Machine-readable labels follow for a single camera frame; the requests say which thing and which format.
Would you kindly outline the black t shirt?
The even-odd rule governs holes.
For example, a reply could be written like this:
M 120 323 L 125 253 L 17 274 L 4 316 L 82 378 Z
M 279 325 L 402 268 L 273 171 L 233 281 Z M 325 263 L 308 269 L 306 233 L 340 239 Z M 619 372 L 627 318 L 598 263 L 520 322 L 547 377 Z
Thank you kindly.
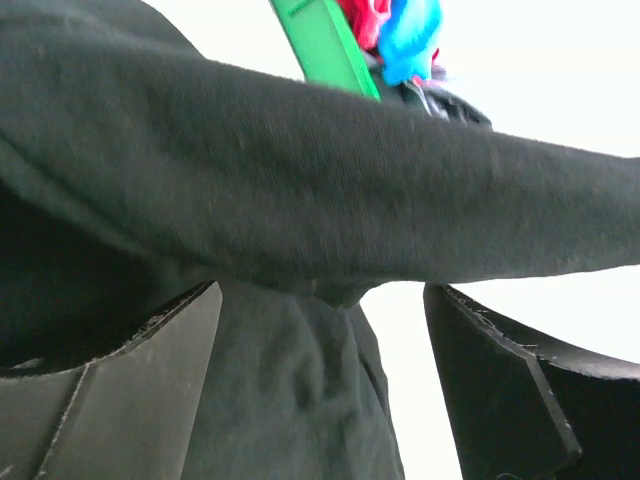
M 1 5 L 1 365 L 110 359 L 215 282 L 200 388 L 138 370 L 36 406 L 7 479 L 400 479 L 371 288 L 639 261 L 637 160 L 205 58 L 142 1 Z

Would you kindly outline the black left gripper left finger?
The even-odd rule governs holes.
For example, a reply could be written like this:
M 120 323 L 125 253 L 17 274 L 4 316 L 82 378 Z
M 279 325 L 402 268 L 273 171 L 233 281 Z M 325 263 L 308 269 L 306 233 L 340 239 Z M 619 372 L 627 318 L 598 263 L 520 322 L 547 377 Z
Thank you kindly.
M 2 478 L 180 478 L 221 304 L 202 284 L 108 355 L 3 370 Z

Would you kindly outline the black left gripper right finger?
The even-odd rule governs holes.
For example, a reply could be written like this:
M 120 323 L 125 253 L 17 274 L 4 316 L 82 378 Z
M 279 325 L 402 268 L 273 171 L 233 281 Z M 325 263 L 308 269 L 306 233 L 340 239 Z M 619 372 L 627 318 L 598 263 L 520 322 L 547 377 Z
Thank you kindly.
M 639 366 L 428 285 L 424 308 L 465 479 L 636 479 Z

